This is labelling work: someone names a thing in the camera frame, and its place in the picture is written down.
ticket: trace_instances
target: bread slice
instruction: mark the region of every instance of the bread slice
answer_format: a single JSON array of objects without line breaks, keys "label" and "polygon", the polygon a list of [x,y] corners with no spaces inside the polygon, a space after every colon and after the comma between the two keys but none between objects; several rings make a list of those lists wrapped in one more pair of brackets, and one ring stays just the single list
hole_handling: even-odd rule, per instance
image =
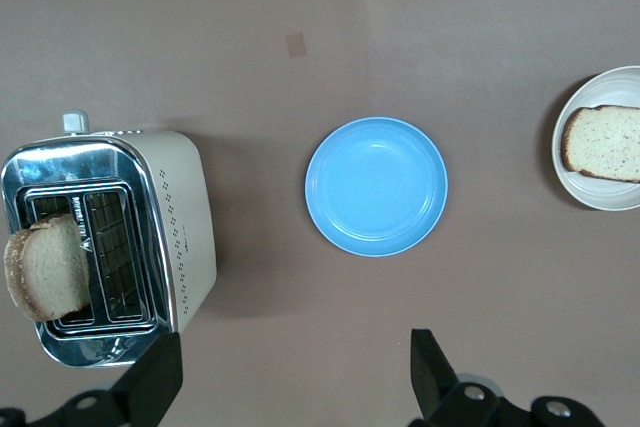
[{"label": "bread slice", "polygon": [[89,304],[89,268],[69,214],[16,232],[4,251],[14,304],[34,321],[59,319]]},{"label": "bread slice", "polygon": [[640,183],[640,108],[580,108],[562,135],[562,162],[587,177]]}]

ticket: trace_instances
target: toaster slot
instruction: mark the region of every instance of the toaster slot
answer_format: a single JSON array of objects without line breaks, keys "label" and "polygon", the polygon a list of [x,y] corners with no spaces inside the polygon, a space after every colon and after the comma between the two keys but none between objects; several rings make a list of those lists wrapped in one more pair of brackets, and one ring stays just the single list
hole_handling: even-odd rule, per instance
[{"label": "toaster slot", "polygon": [[64,215],[69,213],[71,213],[69,199],[64,195],[38,197],[33,199],[33,216],[36,221],[53,215]]},{"label": "toaster slot", "polygon": [[112,322],[143,317],[140,286],[136,281],[127,227],[118,192],[85,196],[100,280]]},{"label": "toaster slot", "polygon": [[[31,212],[29,217],[29,224],[32,224],[38,220],[43,220],[47,217],[55,215],[65,215],[71,213],[71,205],[69,198],[66,195],[48,195],[46,197],[33,197],[31,199]],[[88,305],[79,312],[72,312],[60,319],[63,326],[73,327],[90,325],[94,322],[93,311],[91,305]]]},{"label": "toaster slot", "polygon": [[127,185],[120,182],[25,189],[18,198],[22,225],[73,215],[89,263],[90,304],[48,322],[59,338],[153,329],[138,222]]}]

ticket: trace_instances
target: small stain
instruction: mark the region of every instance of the small stain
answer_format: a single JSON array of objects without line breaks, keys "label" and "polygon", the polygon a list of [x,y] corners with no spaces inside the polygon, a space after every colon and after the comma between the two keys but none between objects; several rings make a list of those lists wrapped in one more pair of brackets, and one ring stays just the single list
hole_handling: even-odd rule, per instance
[{"label": "small stain", "polygon": [[286,41],[289,57],[301,57],[303,55],[307,55],[307,47],[304,43],[304,36],[302,35],[302,32],[287,35]]}]

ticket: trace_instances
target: toaster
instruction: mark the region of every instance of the toaster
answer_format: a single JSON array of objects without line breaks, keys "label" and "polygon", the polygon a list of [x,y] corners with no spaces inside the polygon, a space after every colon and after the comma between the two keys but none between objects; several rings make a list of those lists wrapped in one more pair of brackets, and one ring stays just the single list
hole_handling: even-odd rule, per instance
[{"label": "toaster", "polygon": [[11,233],[70,213],[89,265],[90,305],[36,322],[44,350],[73,367],[135,362],[163,333],[181,332],[216,280],[209,198],[195,145],[141,130],[67,135],[15,151],[1,174]]}]

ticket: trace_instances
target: screw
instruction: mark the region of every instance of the screw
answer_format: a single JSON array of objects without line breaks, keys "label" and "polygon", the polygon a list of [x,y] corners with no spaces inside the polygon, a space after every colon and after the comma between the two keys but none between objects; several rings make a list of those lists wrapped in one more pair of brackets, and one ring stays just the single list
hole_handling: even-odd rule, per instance
[{"label": "screw", "polygon": [[471,400],[484,400],[484,390],[477,385],[469,385],[464,388],[464,395]]},{"label": "screw", "polygon": [[559,400],[547,402],[547,410],[557,417],[571,417],[571,409]]}]

